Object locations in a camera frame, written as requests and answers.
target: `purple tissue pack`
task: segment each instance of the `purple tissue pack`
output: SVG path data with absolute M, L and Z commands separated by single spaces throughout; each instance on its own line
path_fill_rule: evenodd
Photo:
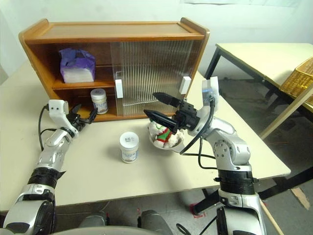
M 84 50 L 65 48 L 61 54 L 60 72 L 65 83 L 93 82 L 95 57 Z

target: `toy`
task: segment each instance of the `toy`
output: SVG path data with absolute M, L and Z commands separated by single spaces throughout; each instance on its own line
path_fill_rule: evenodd
M 178 131 L 176 134 L 173 134 L 173 132 L 167 127 L 164 127 L 155 121 L 149 123 L 148 130 L 151 135 L 156 136 L 154 145 L 161 148 L 172 148 L 184 138 L 182 132 Z

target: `white wall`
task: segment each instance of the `white wall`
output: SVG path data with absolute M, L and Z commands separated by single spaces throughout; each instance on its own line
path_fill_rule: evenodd
M 180 0 L 0 0 L 0 62 L 11 75 L 27 59 L 18 33 L 36 21 L 179 21 L 188 17 L 211 36 L 199 70 L 205 73 L 215 43 L 313 43 L 313 1 L 296 7 L 185 4 Z M 216 74 L 234 72 L 221 61 Z

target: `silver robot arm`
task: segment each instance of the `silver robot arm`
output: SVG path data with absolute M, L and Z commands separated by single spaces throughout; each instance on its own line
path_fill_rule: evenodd
M 66 101 L 50 100 L 48 107 L 49 115 L 59 129 L 45 142 L 27 185 L 6 215 L 0 234 L 45 235 L 53 232 L 54 189 L 64 173 L 61 168 L 65 154 L 85 123 L 90 124 L 94 120 L 96 110 L 92 111 L 89 119 L 82 119 L 77 114 L 80 106 L 75 106 L 69 113 Z
M 249 164 L 250 149 L 238 137 L 231 124 L 213 117 L 214 97 L 218 94 L 214 94 L 210 81 L 202 82 L 203 107 L 200 110 L 165 93 L 155 93 L 154 96 L 179 110 L 172 119 L 158 111 L 145 110 L 150 119 L 168 127 L 174 133 L 178 129 L 187 129 L 191 136 L 201 135 L 213 148 L 219 172 L 215 181 L 220 182 L 218 193 L 220 202 L 224 205 L 217 209 L 218 234 L 266 235 L 259 195 L 254 191 L 255 179 Z

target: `white container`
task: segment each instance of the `white container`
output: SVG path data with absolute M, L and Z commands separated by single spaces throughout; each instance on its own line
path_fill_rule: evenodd
M 93 89 L 90 92 L 93 106 L 98 108 L 98 114 L 105 114 L 108 111 L 106 91 L 101 88 Z
M 122 161 L 132 163 L 138 157 L 139 137 L 134 132 L 125 132 L 119 138 Z

